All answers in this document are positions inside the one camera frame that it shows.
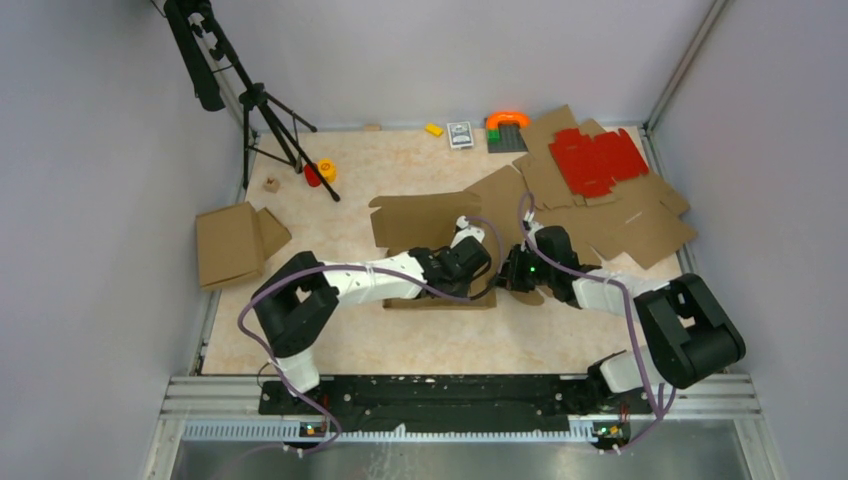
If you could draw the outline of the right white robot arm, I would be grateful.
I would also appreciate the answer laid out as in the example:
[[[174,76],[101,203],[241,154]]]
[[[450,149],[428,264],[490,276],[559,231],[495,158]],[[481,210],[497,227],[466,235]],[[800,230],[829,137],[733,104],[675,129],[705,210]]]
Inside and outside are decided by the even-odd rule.
[[[539,287],[581,310],[624,319],[628,350],[593,363],[569,409],[586,414],[612,412],[636,391],[658,415],[670,397],[739,362],[747,345],[707,282],[685,273],[655,280],[580,262],[562,226],[544,226],[533,213],[516,222],[521,235],[496,277],[498,287],[529,293]]]

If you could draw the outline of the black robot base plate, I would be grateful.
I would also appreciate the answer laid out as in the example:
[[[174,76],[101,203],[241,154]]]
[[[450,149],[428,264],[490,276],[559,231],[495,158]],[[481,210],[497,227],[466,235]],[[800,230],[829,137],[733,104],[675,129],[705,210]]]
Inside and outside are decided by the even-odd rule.
[[[261,387],[262,415],[322,410],[345,433],[404,427],[425,434],[512,434],[566,432],[578,415],[610,414],[619,421],[651,408],[639,389],[612,394],[596,379],[556,374],[337,375],[322,378],[304,398],[279,381]]]

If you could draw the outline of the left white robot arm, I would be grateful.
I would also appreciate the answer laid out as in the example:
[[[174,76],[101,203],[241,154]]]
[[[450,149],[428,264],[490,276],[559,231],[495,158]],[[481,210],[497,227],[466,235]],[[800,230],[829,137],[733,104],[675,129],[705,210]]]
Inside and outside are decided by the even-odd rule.
[[[492,266],[484,239],[484,230],[461,216],[451,242],[436,249],[416,247],[358,263],[322,262],[311,251],[296,254],[249,304],[270,348],[271,364],[285,377],[283,401],[302,414],[319,404],[312,346],[337,309],[396,299],[475,300],[472,283]]]

